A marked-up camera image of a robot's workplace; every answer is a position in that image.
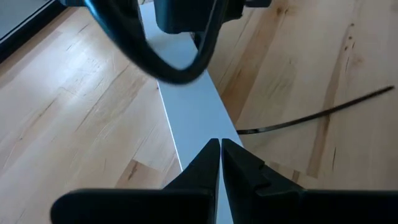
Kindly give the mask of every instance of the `white board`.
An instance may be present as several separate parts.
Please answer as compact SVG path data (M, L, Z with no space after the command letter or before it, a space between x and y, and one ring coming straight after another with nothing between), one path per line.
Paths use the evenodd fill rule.
M190 34L162 32L155 21L153 3L141 5L140 9L147 41L158 55L176 68L189 65L197 53ZM191 84L159 82L159 88L182 169L211 138L228 138L242 146L207 71ZM221 169L220 163L217 223L233 223Z

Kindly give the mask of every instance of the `black machine part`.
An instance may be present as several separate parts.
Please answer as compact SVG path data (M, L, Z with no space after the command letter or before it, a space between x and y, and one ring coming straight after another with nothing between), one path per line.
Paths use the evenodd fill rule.
M213 55L222 24L241 17L243 0L155 0L156 21L168 33L200 32L197 56L191 65L176 69L163 61L146 42L137 0L60 0L66 6L86 6L110 39L152 77L172 84L196 80ZM271 0L252 0L266 6Z
M398 221L398 192L306 190L229 139L211 139L162 190L77 190L53 204L51 221L216 223L220 154L235 224Z

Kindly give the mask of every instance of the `black cord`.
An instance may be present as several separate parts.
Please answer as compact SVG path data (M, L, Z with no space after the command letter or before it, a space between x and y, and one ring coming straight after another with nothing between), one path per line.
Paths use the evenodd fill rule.
M197 79L213 55L218 33L223 24L228 0L215 0L205 35L193 62L181 70L161 59L146 42L137 14L127 13L119 1L85 0L85 4L109 38L136 65L152 77L173 84L186 84Z
M293 121L288 121L288 122L285 122L285 123L282 123L282 124L276 124L276 125L268 126L268 127L265 127L265 128L237 130L237 132L238 132L238 134L257 134L257 133L264 133L264 132L268 132L268 131L273 131L273 130L276 130L276 129L287 128L287 127L290 127L290 126L293 126L293 125L296 125L296 124L300 124L300 123L303 123L303 122L306 122L306 121L310 121L310 120L313 120L313 119L321 118L323 116L328 116L328 115L330 115L330 114L332 114L334 112L343 110L343 109L348 108L350 106L353 106L353 105L356 105L358 103L361 103L361 102L363 102L365 100L368 100L368 99L374 98L376 96L379 96L379 95L381 95L383 93L386 93L386 92L388 92L390 90L393 90L394 88L395 88L395 86L387 86L387 87L382 88L380 90L377 90L377 91L374 91L374 92L369 93L367 95L364 95L362 97L359 97L359 98L357 98L355 100L351 100L351 101L349 101L347 103L343 103L342 105L339 105L339 106L336 106L336 107L333 107L333 108L330 108L330 109L327 109L327 110L312 114L310 116L306 116L304 118L295 119Z

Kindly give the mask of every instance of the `wooden floor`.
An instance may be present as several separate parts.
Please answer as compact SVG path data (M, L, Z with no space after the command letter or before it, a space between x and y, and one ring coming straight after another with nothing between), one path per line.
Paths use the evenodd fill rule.
M290 121L398 84L398 1L275 0L225 24L208 71L237 129ZM304 187L398 189L398 91L241 136Z
M398 84L398 1L274 0L225 24L209 73L238 129ZM398 91L242 136L304 187L398 189ZM156 81L69 9L0 65L0 223L48 223L82 187L159 188L179 173Z

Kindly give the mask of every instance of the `black cable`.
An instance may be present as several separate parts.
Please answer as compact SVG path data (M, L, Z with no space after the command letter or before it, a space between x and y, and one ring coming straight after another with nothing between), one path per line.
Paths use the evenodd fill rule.
M223 24L228 0L215 0L205 35L193 62L183 69L170 66L146 42L137 12L123 10L115 0L85 0L98 24L110 39L136 65L152 77L173 84L186 84L197 79L206 69L213 55L218 33Z
M394 88L395 88L395 86L387 86L387 87L382 88L380 90L377 90L377 91L374 91L374 92L369 93L367 95L364 95L362 97L359 97L359 98L357 98L355 100L351 100L351 101L349 101L347 103L343 103L342 105L339 105L339 106L336 106L336 107L333 107L333 108L330 108L330 109L327 109L327 110L312 114L310 116L306 116L304 118L295 119L293 121L288 121L288 122L285 122L285 123L282 123L282 124L276 124L276 125L268 126L268 127L265 127L265 128L237 130L237 132L238 132L238 134L257 134L257 133L264 133L264 132L268 132L268 131L273 131L273 130L276 130L276 129L287 128L287 127L290 127L290 126L293 126L293 125L296 125L296 124L300 124L300 123L303 123L303 122L306 122L306 121L310 121L310 120L313 120L313 119L321 118L323 116L328 116L328 115L330 115L330 114L332 114L334 112L343 110L343 109L348 108L350 106L353 106L353 105L356 105L358 103L361 103L361 102L363 102L365 100L374 98L374 97L379 96L379 95L381 95L383 93L391 91Z

